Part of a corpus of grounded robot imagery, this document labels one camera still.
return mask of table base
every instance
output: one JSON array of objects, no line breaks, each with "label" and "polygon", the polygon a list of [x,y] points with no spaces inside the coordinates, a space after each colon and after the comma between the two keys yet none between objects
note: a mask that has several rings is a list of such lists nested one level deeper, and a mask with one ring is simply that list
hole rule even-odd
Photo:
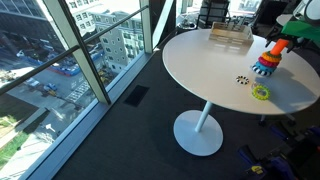
[{"label": "table base", "polygon": [[179,145],[197,156],[208,156],[219,150],[223,141],[218,122],[208,115],[200,132],[195,131],[202,111],[190,110],[178,116],[173,131]]}]

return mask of building facade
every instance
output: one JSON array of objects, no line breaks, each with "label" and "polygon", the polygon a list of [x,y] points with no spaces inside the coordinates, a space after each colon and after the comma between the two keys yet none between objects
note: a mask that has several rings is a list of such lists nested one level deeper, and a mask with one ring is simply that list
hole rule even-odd
[{"label": "building facade", "polygon": [[[70,12],[84,36],[95,30],[87,10],[99,0],[66,0]],[[63,52],[67,49],[58,28],[42,0],[0,0],[0,45],[13,53],[20,49],[41,48]]]},{"label": "building facade", "polygon": [[[91,12],[98,32],[112,26],[118,20],[128,16],[122,11],[101,13]],[[139,18],[131,18],[117,28],[100,37],[105,50],[105,60],[115,73],[120,73],[140,52],[144,50],[142,23]]]}]

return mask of red ring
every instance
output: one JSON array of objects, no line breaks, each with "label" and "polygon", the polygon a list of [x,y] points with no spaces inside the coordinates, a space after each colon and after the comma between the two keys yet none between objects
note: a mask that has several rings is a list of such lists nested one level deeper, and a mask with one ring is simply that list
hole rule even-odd
[{"label": "red ring", "polygon": [[279,62],[270,62],[270,61],[267,61],[265,60],[263,57],[259,57],[259,62],[264,65],[264,66],[267,66],[267,67],[277,67]]}]

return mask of white round table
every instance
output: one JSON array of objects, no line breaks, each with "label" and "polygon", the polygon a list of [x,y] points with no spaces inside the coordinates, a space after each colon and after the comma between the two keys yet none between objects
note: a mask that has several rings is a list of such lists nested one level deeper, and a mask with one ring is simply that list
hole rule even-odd
[{"label": "white round table", "polygon": [[[185,89],[207,101],[204,110],[187,111],[178,116],[174,135],[179,145],[191,154],[207,156],[222,144],[223,133],[217,121],[208,115],[212,103],[244,113],[281,115],[303,110],[320,95],[316,71],[294,52],[282,51],[282,61],[269,77],[253,72],[265,48],[265,39],[254,36],[251,46],[209,40],[210,30],[195,30],[171,39],[163,50],[163,62],[169,74]],[[249,84],[236,81],[249,78]],[[266,101],[251,95],[253,82],[263,83],[271,91]]]}]

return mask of table pedestal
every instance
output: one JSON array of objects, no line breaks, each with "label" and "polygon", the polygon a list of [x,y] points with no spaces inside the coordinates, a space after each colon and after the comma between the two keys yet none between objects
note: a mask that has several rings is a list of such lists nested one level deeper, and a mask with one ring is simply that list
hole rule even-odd
[{"label": "table pedestal", "polygon": [[193,155],[208,156],[221,147],[222,129],[218,122],[208,115],[211,105],[207,102],[203,112],[186,111],[180,114],[174,123],[176,140],[184,150]]}]

